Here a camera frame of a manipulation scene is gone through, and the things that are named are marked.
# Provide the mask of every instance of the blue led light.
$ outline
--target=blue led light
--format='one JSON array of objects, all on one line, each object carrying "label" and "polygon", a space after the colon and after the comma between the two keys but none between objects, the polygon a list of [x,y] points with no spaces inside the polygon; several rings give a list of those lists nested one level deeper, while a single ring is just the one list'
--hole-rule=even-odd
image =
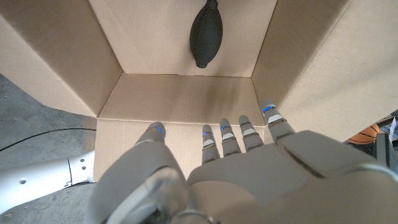
[{"label": "blue led light", "polygon": [[213,133],[212,133],[211,131],[208,131],[208,132],[204,132],[204,133],[203,133],[204,136],[207,135],[207,134],[213,135]]},{"label": "blue led light", "polygon": [[264,113],[264,112],[269,111],[274,108],[275,108],[275,106],[268,106],[268,107],[264,108],[262,112]]}]

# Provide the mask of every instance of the gray metal part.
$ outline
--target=gray metal part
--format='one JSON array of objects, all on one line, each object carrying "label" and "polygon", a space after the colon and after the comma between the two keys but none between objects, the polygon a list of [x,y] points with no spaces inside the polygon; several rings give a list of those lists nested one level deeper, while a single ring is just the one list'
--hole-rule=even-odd
[{"label": "gray metal part", "polygon": [[387,166],[388,160],[388,168],[398,174],[397,154],[392,147],[388,135],[385,133],[379,133],[376,135],[376,159],[382,166]]},{"label": "gray metal part", "polygon": [[183,174],[161,142],[144,141],[125,152],[102,176],[91,195],[87,223],[103,223],[115,208],[161,167]]},{"label": "gray metal part", "polygon": [[363,164],[377,164],[366,153],[312,131],[286,136],[277,144],[325,177],[347,173]]},{"label": "gray metal part", "polygon": [[[196,209],[221,223],[397,223],[397,176],[380,168],[310,178],[304,187],[280,195],[267,207],[230,182],[201,181],[190,185],[190,191]],[[272,193],[266,186],[260,190]]]},{"label": "gray metal part", "polygon": [[258,133],[254,133],[250,136],[243,137],[243,143],[244,147],[246,148],[246,151],[250,151],[251,149],[255,149],[257,147],[264,145]]},{"label": "gray metal part", "polygon": [[268,128],[274,142],[277,142],[280,138],[294,134],[293,128],[285,121],[277,121],[276,124],[268,125]]},{"label": "gray metal part", "polygon": [[220,154],[218,153],[217,147],[209,147],[204,149],[201,155],[201,163],[205,164],[207,162],[216,160],[220,158]]},{"label": "gray metal part", "polygon": [[387,166],[386,161],[386,134],[379,133],[376,135],[376,159],[377,162],[382,166]]},{"label": "gray metal part", "polygon": [[249,191],[260,206],[266,207],[281,195],[301,189],[307,182],[303,172],[292,158],[270,144],[208,162],[193,170],[187,183],[208,180],[233,183]]},{"label": "gray metal part", "polygon": [[223,141],[223,154],[229,156],[235,153],[241,153],[241,148],[235,138]]}]

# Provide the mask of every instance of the fingertip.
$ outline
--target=fingertip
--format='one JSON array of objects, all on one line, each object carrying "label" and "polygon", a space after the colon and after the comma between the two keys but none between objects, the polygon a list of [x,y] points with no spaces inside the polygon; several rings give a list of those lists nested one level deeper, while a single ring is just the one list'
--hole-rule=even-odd
[{"label": "fingertip", "polygon": [[229,127],[231,126],[229,121],[225,118],[221,119],[220,121],[220,128],[223,129],[223,127]]},{"label": "fingertip", "polygon": [[210,125],[208,125],[208,124],[203,125],[201,131],[202,131],[203,133],[212,132],[211,127],[210,127]]},{"label": "fingertip", "polygon": [[249,118],[246,115],[239,117],[239,125],[250,123]]}]

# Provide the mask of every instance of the black cable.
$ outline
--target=black cable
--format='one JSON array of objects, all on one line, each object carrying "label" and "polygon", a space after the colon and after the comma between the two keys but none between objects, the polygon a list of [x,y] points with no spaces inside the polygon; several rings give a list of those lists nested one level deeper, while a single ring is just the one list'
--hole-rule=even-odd
[{"label": "black cable", "polygon": [[40,134],[35,134],[35,135],[33,135],[33,136],[31,136],[31,137],[28,137],[28,138],[24,138],[24,139],[22,139],[22,140],[20,140],[20,141],[18,141],[18,142],[15,142],[15,143],[13,143],[13,144],[11,144],[11,145],[9,145],[9,146],[6,146],[6,147],[0,149],[0,152],[3,151],[3,150],[8,149],[9,147],[15,146],[16,144],[19,144],[19,143],[21,143],[21,142],[23,142],[23,141],[26,141],[26,140],[28,140],[28,139],[31,139],[31,138],[34,138],[34,137],[37,137],[37,136],[41,136],[41,135],[43,135],[43,134],[53,133],[53,132],[56,132],[56,131],[68,131],[68,130],[96,131],[96,129],[90,129],[90,128],[63,128],[63,129],[55,129],[55,130],[46,131],[46,132],[43,132],[43,133],[40,133]]}]

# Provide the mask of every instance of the robot finger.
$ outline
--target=robot finger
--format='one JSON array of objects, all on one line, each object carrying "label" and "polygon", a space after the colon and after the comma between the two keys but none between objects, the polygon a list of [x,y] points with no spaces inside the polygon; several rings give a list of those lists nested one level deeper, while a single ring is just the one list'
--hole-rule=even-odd
[{"label": "robot finger", "polygon": [[142,134],[138,139],[136,145],[144,141],[158,141],[164,143],[165,137],[166,129],[164,128],[164,125],[161,122],[156,121],[149,125],[144,134]]},{"label": "robot finger", "polygon": [[241,127],[243,143],[244,147],[246,148],[246,152],[264,145],[260,135],[254,129],[247,116],[242,115],[239,117],[239,125]]},{"label": "robot finger", "polygon": [[201,163],[203,165],[207,162],[219,159],[220,154],[218,153],[216,141],[214,139],[211,127],[208,124],[203,125],[202,132],[203,149],[201,154]]},{"label": "robot finger", "polygon": [[228,156],[234,153],[241,153],[238,142],[232,132],[229,121],[225,118],[220,121],[221,137],[223,140],[223,152],[224,156]]}]

